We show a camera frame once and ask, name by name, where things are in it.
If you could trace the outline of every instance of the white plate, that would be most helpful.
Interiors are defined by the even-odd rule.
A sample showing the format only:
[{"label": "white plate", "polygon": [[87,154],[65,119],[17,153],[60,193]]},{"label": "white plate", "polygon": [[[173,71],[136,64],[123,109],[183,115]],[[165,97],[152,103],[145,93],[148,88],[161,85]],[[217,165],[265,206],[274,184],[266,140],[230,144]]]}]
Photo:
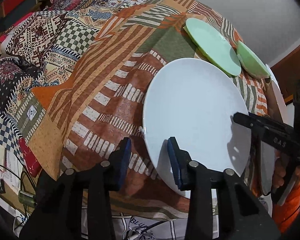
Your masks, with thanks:
[{"label": "white plate", "polygon": [[248,161],[251,130],[233,122],[236,112],[248,114],[232,80],[214,65],[181,58],[164,66],[149,85],[143,107],[145,142],[163,181],[178,194],[167,140],[175,136],[180,149],[208,169],[232,168],[240,176]]}]

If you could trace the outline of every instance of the olive green stripe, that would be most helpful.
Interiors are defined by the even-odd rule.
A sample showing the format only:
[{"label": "olive green stripe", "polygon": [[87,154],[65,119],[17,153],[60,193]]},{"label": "olive green stripe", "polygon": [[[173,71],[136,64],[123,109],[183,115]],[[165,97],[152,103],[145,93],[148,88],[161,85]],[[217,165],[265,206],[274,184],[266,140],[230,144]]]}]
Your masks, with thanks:
[{"label": "olive green stripe", "polygon": [[156,3],[159,3],[161,1],[163,1],[163,0],[148,0],[148,1],[145,2],[145,4],[156,4]]},{"label": "olive green stripe", "polygon": [[237,86],[237,80],[236,80],[236,78],[232,78],[232,81],[235,84],[235,86]]},{"label": "olive green stripe", "polygon": [[250,92],[251,92],[251,89],[249,86],[247,86],[247,101],[246,101],[246,107],[247,109],[249,110],[249,106],[250,106]]},{"label": "olive green stripe", "polygon": [[113,198],[110,198],[110,202],[111,202],[111,204],[113,204],[117,207],[122,207],[124,209],[131,210],[131,212],[137,211],[137,212],[143,212],[143,213],[163,213],[167,217],[169,217],[170,219],[179,218],[179,217],[173,215],[172,213],[170,213],[169,211],[167,211],[166,209],[160,208],[160,207],[136,206],[136,205],[133,205],[133,204],[128,204],[128,203],[121,202],[121,201],[119,201],[117,199],[113,199]]},{"label": "olive green stripe", "polygon": [[239,81],[240,93],[242,98],[244,99],[243,80],[241,78],[238,78],[238,81]]},{"label": "olive green stripe", "polygon": [[252,91],[252,94],[253,94],[253,105],[252,105],[251,113],[257,114],[256,113],[256,105],[257,105],[258,95],[257,95],[257,89],[256,89],[256,87],[255,86],[251,86],[251,91]]}]

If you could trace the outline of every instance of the patterned tablecloth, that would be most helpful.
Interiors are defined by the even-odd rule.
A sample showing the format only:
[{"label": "patterned tablecloth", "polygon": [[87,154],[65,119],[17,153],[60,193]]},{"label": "patterned tablecloth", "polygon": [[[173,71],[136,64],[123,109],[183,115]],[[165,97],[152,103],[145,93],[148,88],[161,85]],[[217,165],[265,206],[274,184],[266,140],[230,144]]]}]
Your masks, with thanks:
[{"label": "patterned tablecloth", "polygon": [[[13,151],[34,177],[41,166],[23,137],[28,121],[17,124],[18,107],[31,88],[65,82],[107,20],[145,1],[58,0],[7,31],[2,49],[9,57],[0,60],[0,144]],[[36,113],[28,109],[28,119]]]},{"label": "patterned tablecloth", "polygon": [[[107,159],[123,137],[130,137],[129,169],[120,192],[111,192],[112,209],[147,218],[185,218],[189,200],[174,193],[160,179],[139,130],[146,90],[158,70],[172,60],[183,57],[207,60],[183,30],[188,18],[209,23],[234,49],[242,39],[224,17],[195,0],[146,0],[130,7],[133,1],[129,0],[128,8],[123,10],[115,6],[118,0],[112,1],[113,7],[108,3],[107,7],[93,9],[89,2],[87,8],[79,3],[79,10],[49,17],[56,33],[57,29],[62,31],[56,39],[47,41],[52,44],[51,51],[27,61],[42,65],[45,69],[42,82],[48,79],[50,83],[31,86],[7,112],[41,166],[55,179],[66,168],[91,168]],[[106,21],[95,25],[94,15],[98,20],[103,15]],[[89,31],[80,29],[82,22]],[[73,36],[79,36],[77,32],[84,32],[85,37],[90,32],[94,40],[78,41]],[[17,42],[13,49],[18,49]],[[58,62],[71,67],[69,75],[62,76],[67,69],[52,67]],[[47,66],[56,73],[48,75]],[[57,73],[62,76],[58,81],[62,82],[53,81]],[[231,79],[250,112],[259,115],[267,112],[262,82],[244,70]],[[204,100],[204,91],[198,100]],[[246,184],[259,195],[254,164],[252,149],[244,176]]]}]

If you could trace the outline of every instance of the checkered pattern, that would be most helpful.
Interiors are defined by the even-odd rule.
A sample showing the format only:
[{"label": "checkered pattern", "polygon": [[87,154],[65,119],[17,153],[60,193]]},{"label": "checkered pattern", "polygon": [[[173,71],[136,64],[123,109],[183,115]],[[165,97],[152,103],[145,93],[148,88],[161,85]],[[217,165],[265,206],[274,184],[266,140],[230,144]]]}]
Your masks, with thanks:
[{"label": "checkered pattern", "polygon": [[97,36],[97,30],[68,21],[56,39],[56,44],[82,55]]},{"label": "checkered pattern", "polygon": [[52,16],[55,15],[60,15],[60,14],[66,14],[68,11],[65,10],[58,10],[58,11],[54,11],[54,10],[45,10],[45,11],[39,11],[39,12],[35,12],[35,15],[41,15],[41,16],[45,16],[47,18],[50,18]]},{"label": "checkered pattern", "polygon": [[16,128],[10,120],[0,114],[0,144],[5,147],[8,151],[13,151],[14,155],[25,165],[23,159],[23,153],[20,151],[18,137],[19,135],[15,132]]},{"label": "checkered pattern", "polygon": [[131,7],[131,6],[133,6],[133,1],[125,1],[125,2],[123,2],[122,4],[120,4],[118,10],[119,10],[119,12],[120,12],[120,11],[122,11],[123,9],[129,8],[129,7]]}]

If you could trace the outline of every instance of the metal screw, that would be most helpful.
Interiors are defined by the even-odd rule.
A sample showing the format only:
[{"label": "metal screw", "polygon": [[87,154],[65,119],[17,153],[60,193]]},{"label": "metal screw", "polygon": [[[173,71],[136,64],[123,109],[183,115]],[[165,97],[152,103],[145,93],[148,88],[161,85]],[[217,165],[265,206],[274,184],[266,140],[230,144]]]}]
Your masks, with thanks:
[{"label": "metal screw", "polygon": [[72,175],[74,173],[74,169],[71,169],[71,168],[66,169],[65,173],[66,173],[66,175]]},{"label": "metal screw", "polygon": [[198,167],[199,166],[199,163],[198,162],[196,162],[196,161],[190,161],[189,162],[189,165],[191,166],[191,167]]},{"label": "metal screw", "polygon": [[110,165],[110,162],[109,161],[102,161],[100,164],[101,164],[102,167],[108,167]]},{"label": "metal screw", "polygon": [[232,175],[234,175],[234,170],[233,169],[226,169],[226,174],[232,176]]}]

